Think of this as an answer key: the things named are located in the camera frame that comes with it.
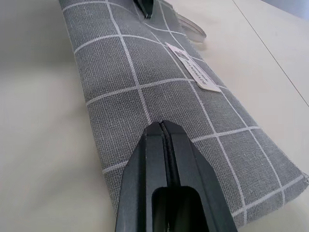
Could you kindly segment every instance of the white table surface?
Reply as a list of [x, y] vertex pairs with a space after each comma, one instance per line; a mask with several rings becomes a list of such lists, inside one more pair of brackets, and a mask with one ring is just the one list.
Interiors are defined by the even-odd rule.
[[[203, 58], [309, 173], [309, 107], [297, 92], [309, 102], [308, 22], [259, 0], [169, 2], [205, 30], [206, 42], [198, 46]], [[1, 1], [0, 31], [0, 231], [113, 231], [57, 0]], [[239, 231], [307, 228], [308, 190]]]

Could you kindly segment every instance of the fabric label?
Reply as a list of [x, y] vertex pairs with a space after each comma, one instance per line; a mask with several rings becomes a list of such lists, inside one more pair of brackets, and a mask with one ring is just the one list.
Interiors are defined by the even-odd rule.
[[221, 92], [212, 79], [191, 59], [186, 51], [183, 51], [173, 45], [165, 43], [175, 56], [181, 61], [193, 79], [197, 82], [197, 85], [206, 90], [215, 92]]

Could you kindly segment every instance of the white label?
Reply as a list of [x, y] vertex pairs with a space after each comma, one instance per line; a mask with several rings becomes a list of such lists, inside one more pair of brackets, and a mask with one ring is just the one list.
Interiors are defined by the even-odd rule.
[[185, 66], [199, 87], [206, 90], [221, 92], [212, 79], [191, 59], [186, 51], [183, 51], [168, 43], [165, 44]]

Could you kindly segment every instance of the white grid pattern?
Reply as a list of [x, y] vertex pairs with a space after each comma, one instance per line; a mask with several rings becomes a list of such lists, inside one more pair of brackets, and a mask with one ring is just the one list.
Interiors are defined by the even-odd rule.
[[[260, 204], [260, 203], [266, 201], [267, 199], [269, 199], [270, 197], [272, 197], [273, 195], [275, 195], [275, 194], [277, 194], [277, 193], [279, 193], [279, 192], [281, 192], [281, 194], [282, 194], [282, 201], [283, 201], [283, 204], [282, 204], [282, 205], [285, 205], [284, 190], [287, 189], [288, 187], [290, 187], [290, 186], [296, 184], [296, 183], [299, 182], [300, 180], [302, 180], [302, 179], [304, 178], [304, 176], [303, 176], [303, 175], [300, 175], [299, 177], [297, 177], [296, 179], [292, 180], [292, 181], [289, 182], [288, 184], [282, 186], [282, 184], [281, 184], [281, 182], [280, 182], [280, 180], [279, 180], [279, 177], [278, 177], [278, 175], [277, 175], [277, 173], [276, 173], [276, 170], [274, 169], [274, 167], [273, 167], [271, 161], [269, 160], [269, 158], [268, 158], [268, 156], [266, 155], [265, 151], [263, 150], [263, 148], [262, 148], [261, 145], [259, 144], [258, 140], [256, 139], [256, 137], [254, 136], [254, 134], [253, 134], [252, 131], [251, 131], [252, 129], [260, 129], [260, 128], [259, 128], [259, 127], [248, 127], [248, 125], [245, 123], [245, 121], [241, 118], [241, 116], [239, 115], [239, 113], [235, 110], [235, 108], [233, 107], [233, 105], [232, 105], [232, 104], [230, 103], [230, 101], [227, 99], [227, 97], [225, 96], [225, 94], [222, 92], [223, 96], [225, 97], [225, 99], [227, 100], [227, 102], [229, 103], [229, 105], [233, 108], [233, 110], [235, 111], [235, 113], [239, 116], [239, 118], [241, 119], [241, 121], [244, 123], [244, 125], [245, 125], [246, 127], [245, 127], [245, 128], [242, 128], [242, 129], [238, 129], [238, 130], [231, 130], [231, 131], [226, 131], [226, 132], [222, 132], [222, 133], [217, 133], [217, 132], [215, 131], [215, 129], [214, 129], [214, 126], [213, 126], [212, 122], [210, 121], [210, 118], [209, 118], [209, 116], [208, 116], [208, 114], [207, 114], [207, 112], [206, 112], [206, 110], [205, 110], [205, 107], [204, 107], [204, 105], [203, 105], [201, 99], [199, 98], [199, 96], [198, 96], [196, 90], [194, 89], [194, 86], [193, 86], [192, 83], [191, 83], [191, 82], [193, 82], [194, 80], [191, 80], [191, 79], [188, 79], [188, 78], [187, 78], [187, 76], [183, 73], [182, 69], [179, 67], [178, 63], [175, 61], [175, 59], [173, 58], [173, 56], [172, 56], [172, 55], [169, 53], [169, 51], [167, 50], [166, 46], [165, 46], [164, 44], [162, 44], [162, 43], [158, 40], [158, 38], [157, 38], [153, 33], [152, 33], [152, 34], [153, 34], [154, 37], [158, 40], [158, 42], [157, 42], [157, 41], [154, 41], [154, 40], [151, 40], [151, 39], [148, 39], [148, 38], [141, 37], [141, 36], [122, 35], [121, 32], [120, 32], [120, 29], [119, 29], [119, 27], [118, 27], [118, 25], [117, 25], [117, 23], [116, 23], [116, 21], [115, 21], [114, 18], [113, 18], [112, 11], [111, 11], [111, 8], [110, 8], [110, 4], [111, 4], [111, 5], [116, 5], [116, 6], [118, 6], [118, 7], [121, 7], [121, 8], [123, 8], [123, 9], [127, 10], [128, 12], [132, 13], [131, 11], [129, 11], [128, 9], [126, 9], [125, 7], [123, 7], [123, 6], [121, 6], [121, 5], [118, 5], [118, 4], [115, 4], [115, 3], [111, 3], [111, 2], [108, 2], [108, 1], [88, 1], [88, 2], [80, 2], [80, 3], [76, 3], [76, 4], [69, 5], [69, 6], [65, 7], [62, 11], [64, 12], [64, 11], [66, 11], [67, 9], [71, 8], [71, 7], [74, 7], [74, 6], [77, 6], [77, 5], [89, 4], [89, 3], [105, 3], [105, 4], [107, 4], [108, 10], [109, 10], [109, 13], [110, 13], [110, 16], [111, 16], [111, 20], [112, 20], [112, 22], [113, 22], [113, 24], [114, 24], [114, 26], [115, 26], [115, 28], [116, 28], [116, 30], [117, 30], [118, 35], [109, 35], [109, 36], [102, 36], [102, 37], [95, 38], [95, 39], [93, 39], [93, 40], [91, 40], [91, 41], [88, 41], [88, 42], [84, 43], [83, 45], [79, 46], [79, 47], [74, 51], [74, 53], [76, 54], [76, 52], [78, 52], [81, 48], [83, 48], [83, 47], [85, 47], [85, 46], [87, 46], [87, 45], [89, 45], [89, 44], [91, 44], [91, 43], [93, 43], [93, 42], [95, 42], [95, 41], [102, 40], [102, 39], [105, 39], [105, 38], [111, 38], [111, 37], [119, 37], [119, 38], [121, 39], [122, 46], [123, 46], [123, 48], [124, 48], [124, 50], [125, 50], [125, 53], [126, 53], [126, 57], [127, 57], [127, 59], [128, 59], [128, 62], [129, 62], [129, 64], [130, 64], [131, 72], [132, 72], [132, 74], [133, 74], [134, 81], [135, 81], [135, 86], [134, 86], [134, 87], [125, 88], [125, 89], [121, 89], [121, 90], [117, 90], [117, 91], [113, 91], [113, 92], [109, 92], [109, 93], [106, 93], [106, 94], [102, 94], [102, 95], [100, 95], [100, 96], [98, 96], [98, 97], [95, 97], [95, 98], [89, 100], [89, 101], [87, 102], [87, 105], [89, 105], [89, 104], [91, 104], [91, 103], [93, 103], [93, 102], [95, 102], [95, 101], [97, 101], [97, 100], [99, 100], [99, 99], [103, 99], [103, 98], [108, 97], [108, 96], [111, 96], [111, 95], [115, 95], [115, 94], [118, 94], [118, 93], [127, 92], [127, 91], [131, 91], [131, 90], [137, 89], [137, 90], [139, 91], [139, 96], [140, 96], [140, 99], [141, 99], [141, 102], [142, 102], [142, 105], [143, 105], [143, 108], [144, 108], [144, 111], [145, 111], [145, 114], [146, 114], [148, 123], [150, 124], [150, 123], [151, 123], [151, 120], [150, 120], [150, 117], [149, 117], [149, 113], [148, 113], [148, 111], [147, 111], [147, 106], [146, 106], [145, 99], [144, 99], [144, 96], [143, 96], [143, 94], [142, 94], [141, 89], [142, 89], [142, 88], [145, 88], [145, 87], [160, 85], [160, 84], [167, 83], [167, 82], [172, 82], [172, 81], [187, 81], [187, 82], [189, 83], [189, 85], [191, 86], [191, 88], [192, 88], [192, 90], [193, 90], [193, 92], [194, 92], [194, 94], [195, 94], [197, 100], [199, 101], [200, 106], [201, 106], [201, 108], [202, 108], [202, 110], [203, 110], [203, 112], [204, 112], [204, 114], [205, 114], [205, 116], [206, 116], [206, 118], [207, 118], [207, 121], [208, 121], [208, 123], [209, 123], [209, 125], [211, 126], [211, 129], [212, 129], [212, 131], [213, 131], [213, 134], [211, 134], [211, 135], [205, 135], [205, 136], [202, 136], [202, 137], [198, 137], [198, 138], [193, 139], [192, 141], [193, 141], [193, 142], [197, 142], [197, 141], [201, 141], [201, 140], [208, 139], [208, 138], [214, 138], [214, 137], [217, 138], [217, 141], [218, 141], [218, 143], [219, 143], [219, 145], [220, 145], [220, 148], [222, 149], [222, 151], [223, 151], [223, 153], [224, 153], [224, 156], [225, 156], [225, 158], [226, 158], [226, 160], [227, 160], [227, 162], [228, 162], [228, 165], [229, 165], [229, 167], [230, 167], [230, 169], [231, 169], [231, 171], [232, 171], [233, 177], [234, 177], [234, 179], [235, 179], [235, 181], [236, 181], [236, 184], [237, 184], [237, 186], [238, 186], [238, 189], [239, 189], [239, 193], [240, 193], [240, 196], [241, 196], [241, 201], [242, 201], [243, 207], [242, 207], [241, 209], [239, 209], [239, 210], [233, 212], [233, 213], [232, 213], [232, 216], [235, 217], [235, 216], [239, 215], [240, 213], [244, 213], [244, 225], [245, 225], [246, 222], [247, 222], [247, 210], [248, 210], [249, 208], [251, 208], [251, 207], [253, 207], [253, 206], [256, 206], [256, 205], [258, 205], [258, 204]], [[147, 24], [146, 24], [146, 25], [149, 26], [149, 27], [151, 27], [151, 28], [153, 28], [153, 29], [155, 29], [155, 30], [162, 30], [162, 31], [167, 31], [167, 32], [169, 32], [169, 33], [171, 34], [171, 36], [174, 38], [174, 40], [179, 44], [179, 46], [180, 46], [181, 48], [183, 48], [183, 46], [176, 40], [176, 38], [175, 38], [175, 37], [173, 36], [173, 34], [172, 34], [172, 33], [177, 33], [177, 34], [183, 34], [183, 33], [175, 32], [175, 31], [170, 31], [170, 30], [169, 30], [169, 27], [168, 27], [168, 24], [167, 24], [166, 19], [165, 19], [165, 17], [164, 17], [164, 13], [163, 13], [162, 6], [161, 6], [161, 4], [164, 4], [164, 3], [161, 2], [161, 1], [159, 1], [159, 4], [160, 4], [160, 9], [161, 9], [161, 12], [162, 12], [162, 16], [163, 16], [164, 22], [165, 22], [166, 27], [167, 27], [168, 30], [157, 29], [157, 28], [154, 28], [154, 27], [152, 27], [152, 26], [150, 26], [150, 25], [147, 25]], [[165, 50], [168, 52], [168, 54], [172, 57], [173, 61], [174, 61], [175, 64], [178, 66], [178, 68], [180, 69], [180, 71], [182, 72], [182, 74], [184, 75], [185, 78], [174, 78], [174, 79], [168, 79], [168, 80], [164, 80], [164, 81], [153, 82], [153, 83], [149, 83], [149, 84], [145, 84], [145, 85], [140, 85], [140, 84], [139, 84], [139, 81], [138, 81], [138, 79], [137, 79], [137, 76], [136, 76], [136, 72], [135, 72], [133, 63], [132, 63], [132, 58], [131, 58], [130, 53], [129, 53], [128, 49], [127, 49], [127, 46], [126, 46], [126, 43], [125, 43], [123, 37], [135, 37], [135, 38], [145, 39], [145, 40], [148, 40], [148, 41], [157, 43], [157, 44], [161, 44], [161, 45], [165, 48]], [[203, 62], [204, 62], [204, 60], [199, 59], [199, 58], [196, 58], [196, 57], [191, 57], [191, 58], [194, 58], [194, 59], [196, 59], [196, 60], [200, 60], [200, 61], [203, 61]], [[220, 141], [220, 138], [219, 138], [220, 136], [223, 136], [223, 135], [238, 133], [238, 132], [241, 132], [241, 131], [249, 131], [249, 132], [251, 133], [251, 135], [252, 135], [252, 137], [254, 138], [255, 142], [258, 144], [260, 150], [262, 151], [262, 153], [264, 154], [265, 158], [266, 158], [267, 161], [269, 162], [269, 164], [270, 164], [270, 166], [271, 166], [271, 168], [272, 168], [272, 170], [273, 170], [273, 172], [274, 172], [274, 174], [275, 174], [275, 176], [276, 176], [276, 178], [277, 178], [277, 181], [278, 181], [278, 183], [279, 183], [279, 186], [280, 186], [279, 189], [277, 189], [277, 190], [275, 190], [275, 191], [272, 191], [271, 193], [266, 194], [266, 195], [263, 196], [262, 198], [260, 198], [260, 199], [258, 199], [258, 200], [256, 200], [256, 201], [254, 201], [253, 203], [250, 203], [250, 204], [248, 204], [248, 205], [245, 204], [244, 196], [243, 196], [243, 193], [242, 193], [242, 189], [241, 189], [239, 180], [238, 180], [238, 178], [237, 178], [237, 176], [236, 176], [235, 171], [233, 170], [233, 167], [232, 167], [232, 165], [231, 165], [231, 163], [230, 163], [230, 161], [229, 161], [229, 159], [228, 159], [228, 157], [227, 157], [227, 154], [226, 154], [226, 152], [225, 152], [225, 150], [224, 150], [224, 148], [223, 148], [223, 145], [222, 145], [222, 143], [221, 143], [221, 141]], [[110, 166], [110, 167], [108, 167], [108, 168], [105, 168], [105, 169], [103, 170], [103, 173], [107, 173], [107, 172], [109, 172], [109, 171], [112, 171], [112, 170], [115, 170], [115, 169], [117, 169], [117, 168], [123, 167], [123, 166], [125, 166], [125, 165], [127, 164], [127, 162], [128, 162], [128, 161], [124, 161], [124, 162], [121, 162], [121, 163], [119, 163], [119, 164], [112, 165], [112, 166]]]

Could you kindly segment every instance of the gray fabric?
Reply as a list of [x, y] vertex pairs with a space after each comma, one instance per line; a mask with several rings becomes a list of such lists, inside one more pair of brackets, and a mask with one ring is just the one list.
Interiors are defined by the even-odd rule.
[[[305, 176], [267, 137], [191, 46], [172, 7], [150, 20], [132, 0], [60, 0], [112, 203], [143, 129], [183, 126], [214, 168], [238, 227], [297, 197]], [[220, 87], [200, 89], [165, 42], [185, 49]]]

